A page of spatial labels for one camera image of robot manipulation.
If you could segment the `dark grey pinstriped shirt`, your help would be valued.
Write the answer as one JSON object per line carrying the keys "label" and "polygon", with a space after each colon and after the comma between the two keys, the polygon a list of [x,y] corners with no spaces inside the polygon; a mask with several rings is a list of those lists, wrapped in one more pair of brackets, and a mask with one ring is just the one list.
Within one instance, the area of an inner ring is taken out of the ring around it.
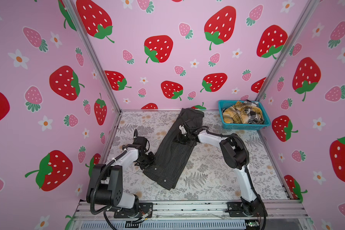
{"label": "dark grey pinstriped shirt", "polygon": [[179,127],[187,123],[189,127],[200,127],[203,124],[204,113],[192,108],[182,109],[155,154],[156,160],[143,173],[161,187],[171,190],[176,184],[190,158],[195,141],[187,144],[175,142],[174,139],[181,132]]}

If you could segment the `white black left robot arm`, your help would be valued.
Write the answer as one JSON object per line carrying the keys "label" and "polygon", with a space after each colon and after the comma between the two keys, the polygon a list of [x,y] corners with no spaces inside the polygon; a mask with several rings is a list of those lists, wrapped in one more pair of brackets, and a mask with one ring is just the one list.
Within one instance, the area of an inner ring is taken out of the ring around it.
{"label": "white black left robot arm", "polygon": [[131,164],[145,170],[155,161],[149,151],[149,141],[135,136],[133,143],[123,146],[123,152],[108,164],[97,164],[92,169],[86,201],[90,211],[96,215],[110,208],[139,211],[139,198],[123,191],[123,170]]}

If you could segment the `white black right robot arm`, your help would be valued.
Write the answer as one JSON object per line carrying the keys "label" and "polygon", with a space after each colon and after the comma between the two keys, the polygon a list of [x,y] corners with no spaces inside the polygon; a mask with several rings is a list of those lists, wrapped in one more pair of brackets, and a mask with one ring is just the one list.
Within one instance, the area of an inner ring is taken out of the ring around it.
{"label": "white black right robot arm", "polygon": [[205,129],[194,132],[184,131],[179,133],[174,142],[183,145],[204,143],[220,148],[225,163],[234,170],[239,188],[241,190],[241,208],[244,215],[267,217],[265,205],[256,192],[250,171],[248,168],[250,157],[249,151],[242,139],[236,134],[216,134]]}

